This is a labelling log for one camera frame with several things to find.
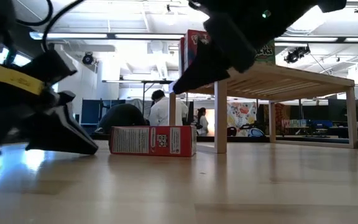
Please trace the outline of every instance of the wooden table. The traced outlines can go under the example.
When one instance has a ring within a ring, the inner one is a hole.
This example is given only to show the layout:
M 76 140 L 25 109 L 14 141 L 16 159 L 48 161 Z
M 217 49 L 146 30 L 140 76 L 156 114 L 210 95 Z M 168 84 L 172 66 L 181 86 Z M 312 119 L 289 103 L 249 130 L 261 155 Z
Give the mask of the wooden table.
M 215 151 L 227 151 L 227 97 L 269 100 L 270 142 L 356 148 L 358 142 L 354 80 L 256 62 L 248 71 L 228 70 L 230 78 L 190 93 L 215 95 Z M 276 140 L 275 103 L 346 92 L 349 144 Z M 175 125 L 175 94 L 170 94 L 170 125 Z

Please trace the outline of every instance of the ceiling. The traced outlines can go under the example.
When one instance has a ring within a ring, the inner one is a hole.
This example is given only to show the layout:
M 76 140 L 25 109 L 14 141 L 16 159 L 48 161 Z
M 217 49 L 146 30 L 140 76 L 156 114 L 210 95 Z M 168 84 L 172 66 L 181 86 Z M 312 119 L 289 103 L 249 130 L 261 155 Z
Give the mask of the ceiling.
M 52 0 L 55 13 L 72 0 Z M 14 0 L 18 18 L 38 21 L 47 13 L 46 1 Z M 308 13 L 288 28 L 286 35 L 358 35 L 358 13 L 355 6 L 329 14 Z M 110 1 L 88 0 L 64 15 L 53 32 L 115 32 L 184 34 L 188 29 L 203 30 L 205 16 L 190 9 L 186 1 Z M 34 27 L 43 31 L 43 27 Z M 114 45 L 122 58 L 122 72 L 150 73 L 156 69 L 152 54 L 147 53 L 144 40 L 71 40 L 70 45 Z M 177 45 L 171 41 L 168 45 Z M 310 44 L 311 55 L 297 63 L 287 64 L 283 57 L 292 48 L 277 47 L 277 64 L 286 67 L 328 72 L 346 76 L 347 69 L 358 62 L 358 44 Z M 178 54 L 164 59 L 169 70 L 178 69 Z

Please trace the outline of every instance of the security camera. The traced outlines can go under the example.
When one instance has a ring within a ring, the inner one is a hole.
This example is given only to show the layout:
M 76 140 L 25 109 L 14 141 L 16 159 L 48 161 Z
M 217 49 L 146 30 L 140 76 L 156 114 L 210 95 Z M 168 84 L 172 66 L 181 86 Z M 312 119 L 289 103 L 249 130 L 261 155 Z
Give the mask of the security camera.
M 82 63 L 84 63 L 84 65 L 92 65 L 92 63 L 94 62 L 94 58 L 92 55 L 92 52 L 86 52 L 85 56 L 82 58 Z

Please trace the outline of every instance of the black cable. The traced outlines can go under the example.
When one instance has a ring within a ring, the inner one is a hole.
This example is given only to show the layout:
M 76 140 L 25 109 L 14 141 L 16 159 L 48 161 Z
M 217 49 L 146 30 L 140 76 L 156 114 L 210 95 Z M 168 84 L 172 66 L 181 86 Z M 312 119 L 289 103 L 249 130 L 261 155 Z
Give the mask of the black cable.
M 53 4 L 52 4 L 51 0 L 47 0 L 47 3 L 48 3 L 48 14 L 43 20 L 41 20 L 39 22 L 27 22 L 27 21 L 23 21 L 20 19 L 16 19 L 16 22 L 23 26 L 42 26 L 42 25 L 46 24 L 47 22 L 49 22 L 49 20 L 53 16 Z
M 56 14 L 56 16 L 53 17 L 53 19 L 49 22 L 49 24 L 45 28 L 44 35 L 42 36 L 42 49 L 44 50 L 44 52 L 46 52 L 48 50 L 47 36 L 48 36 L 48 33 L 50 32 L 50 30 L 52 29 L 53 25 L 62 17 L 62 15 L 64 15 L 66 12 L 72 10 L 74 7 L 81 4 L 83 1 L 85 1 L 85 0 L 73 1 L 72 3 L 70 3 L 69 5 L 64 7 L 60 12 L 58 12 L 58 14 Z

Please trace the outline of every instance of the woman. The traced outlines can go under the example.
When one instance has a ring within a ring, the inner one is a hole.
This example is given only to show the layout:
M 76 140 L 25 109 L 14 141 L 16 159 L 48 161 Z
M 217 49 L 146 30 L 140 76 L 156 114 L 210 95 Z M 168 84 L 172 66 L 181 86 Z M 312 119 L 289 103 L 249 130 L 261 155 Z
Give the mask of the woman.
M 197 112 L 197 132 L 200 136 L 206 136 L 208 134 L 208 121 L 205 117 L 206 110 L 205 108 L 198 109 Z

